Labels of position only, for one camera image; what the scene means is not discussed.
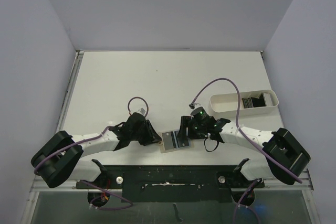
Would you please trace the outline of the black credit card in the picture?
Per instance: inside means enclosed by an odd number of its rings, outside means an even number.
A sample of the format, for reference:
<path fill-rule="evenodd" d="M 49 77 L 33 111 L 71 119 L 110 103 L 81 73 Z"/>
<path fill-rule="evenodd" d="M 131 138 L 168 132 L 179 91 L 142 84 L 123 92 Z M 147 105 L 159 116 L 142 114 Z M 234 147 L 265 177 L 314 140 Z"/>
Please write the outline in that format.
<path fill-rule="evenodd" d="M 177 146 L 178 148 L 189 147 L 190 143 L 188 139 L 178 139 Z"/>
<path fill-rule="evenodd" d="M 176 141 L 173 131 L 162 133 L 162 146 L 164 151 L 173 151 L 176 149 Z"/>

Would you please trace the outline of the beige card holder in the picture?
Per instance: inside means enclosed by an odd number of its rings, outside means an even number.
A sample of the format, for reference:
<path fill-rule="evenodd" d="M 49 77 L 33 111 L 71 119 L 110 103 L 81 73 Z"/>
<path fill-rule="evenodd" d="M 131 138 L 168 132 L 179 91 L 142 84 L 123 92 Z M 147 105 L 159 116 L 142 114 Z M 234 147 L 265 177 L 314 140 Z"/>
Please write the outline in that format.
<path fill-rule="evenodd" d="M 175 141 L 176 141 L 176 149 L 173 150 L 173 151 L 180 151 L 180 150 L 192 149 L 192 148 L 194 147 L 194 144 L 191 142 L 191 140 L 188 139 L 188 140 L 189 140 L 189 143 L 190 143 L 189 147 L 178 148 L 178 146 L 177 146 L 177 138 L 176 138 L 176 136 L 177 136 L 177 133 L 179 132 L 179 130 L 172 130 L 172 131 L 174 132 Z M 161 151 L 161 153 L 173 152 L 173 151 L 164 151 L 164 150 L 163 150 L 162 140 L 161 140 L 161 142 L 159 143 L 159 146 L 160 146 L 160 151 Z"/>

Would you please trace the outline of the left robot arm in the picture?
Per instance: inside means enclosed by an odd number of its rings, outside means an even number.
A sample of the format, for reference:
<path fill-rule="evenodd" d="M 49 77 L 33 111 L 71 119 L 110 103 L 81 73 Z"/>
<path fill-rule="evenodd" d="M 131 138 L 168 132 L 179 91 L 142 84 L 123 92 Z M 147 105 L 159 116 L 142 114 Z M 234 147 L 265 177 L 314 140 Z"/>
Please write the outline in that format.
<path fill-rule="evenodd" d="M 105 185 L 107 175 L 97 161 L 84 161 L 83 157 L 100 152 L 114 152 L 133 141 L 142 146 L 161 142 L 152 124 L 138 112 L 125 122 L 108 125 L 101 133 L 70 135 L 57 132 L 31 159 L 34 173 L 49 188 L 55 188 L 68 179 L 87 180 L 96 188 Z"/>

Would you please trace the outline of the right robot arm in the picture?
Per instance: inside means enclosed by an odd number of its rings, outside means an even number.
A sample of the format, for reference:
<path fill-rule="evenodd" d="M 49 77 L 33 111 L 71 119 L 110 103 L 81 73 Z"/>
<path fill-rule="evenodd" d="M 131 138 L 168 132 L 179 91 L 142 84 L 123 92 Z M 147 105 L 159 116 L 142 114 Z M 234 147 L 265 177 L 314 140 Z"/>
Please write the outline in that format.
<path fill-rule="evenodd" d="M 234 182 L 241 187 L 255 179 L 276 178 L 284 184 L 300 182 L 299 176 L 311 157 L 290 131 L 263 131 L 238 125 L 229 119 L 215 119 L 203 107 L 182 116 L 176 135 L 178 140 L 210 139 L 217 144 L 235 144 L 259 152 L 261 159 L 244 159 L 234 173 Z"/>

